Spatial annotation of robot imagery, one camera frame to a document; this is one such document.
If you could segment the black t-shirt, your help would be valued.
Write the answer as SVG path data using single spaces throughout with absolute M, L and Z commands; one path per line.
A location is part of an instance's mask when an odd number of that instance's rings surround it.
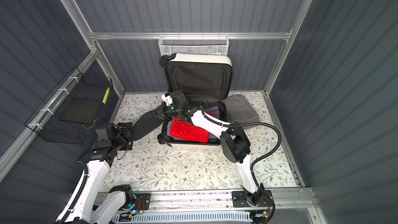
M 166 108 L 167 106 L 162 103 L 156 109 L 143 114 L 131 127 L 130 140 L 138 141 L 162 125 L 166 121 L 164 114 Z

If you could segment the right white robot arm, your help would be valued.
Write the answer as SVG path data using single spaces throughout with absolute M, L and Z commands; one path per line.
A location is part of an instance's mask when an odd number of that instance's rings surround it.
M 258 206 L 262 202 L 263 190 L 257 182 L 251 168 L 251 150 L 248 137 L 242 127 L 218 120 L 207 114 L 201 107 L 188 104 L 186 106 L 161 105 L 161 115 L 169 120 L 178 117 L 180 120 L 202 128 L 220 140 L 224 156 L 236 164 L 243 180 L 246 200 L 250 206 Z

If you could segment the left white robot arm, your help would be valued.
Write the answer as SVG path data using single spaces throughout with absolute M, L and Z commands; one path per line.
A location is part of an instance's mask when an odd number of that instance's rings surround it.
M 108 123 L 96 129 L 93 146 L 76 162 L 84 168 L 81 178 L 66 207 L 57 217 L 57 224 L 108 224 L 119 210 L 129 217 L 141 207 L 130 185 L 113 187 L 104 202 L 94 206 L 101 183 L 104 181 L 119 150 L 132 147 L 132 123 Z

